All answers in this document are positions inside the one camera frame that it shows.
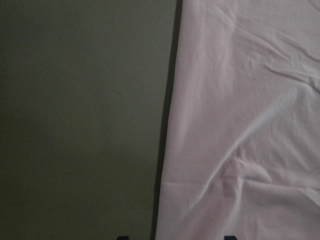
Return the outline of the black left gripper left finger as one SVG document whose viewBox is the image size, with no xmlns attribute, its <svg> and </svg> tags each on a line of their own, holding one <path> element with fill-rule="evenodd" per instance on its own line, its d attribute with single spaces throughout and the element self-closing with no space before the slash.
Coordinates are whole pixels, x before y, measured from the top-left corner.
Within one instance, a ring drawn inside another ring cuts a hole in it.
<svg viewBox="0 0 320 240">
<path fill-rule="evenodd" d="M 117 240 L 129 240 L 128 236 L 119 236 L 117 237 Z"/>
</svg>

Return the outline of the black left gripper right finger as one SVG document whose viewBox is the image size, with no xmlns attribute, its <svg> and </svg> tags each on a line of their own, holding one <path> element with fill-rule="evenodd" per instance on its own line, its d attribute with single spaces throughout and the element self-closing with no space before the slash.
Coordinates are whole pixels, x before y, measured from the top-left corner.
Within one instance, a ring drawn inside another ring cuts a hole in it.
<svg viewBox="0 0 320 240">
<path fill-rule="evenodd" d="M 235 235 L 225 235 L 224 240 L 237 240 Z"/>
</svg>

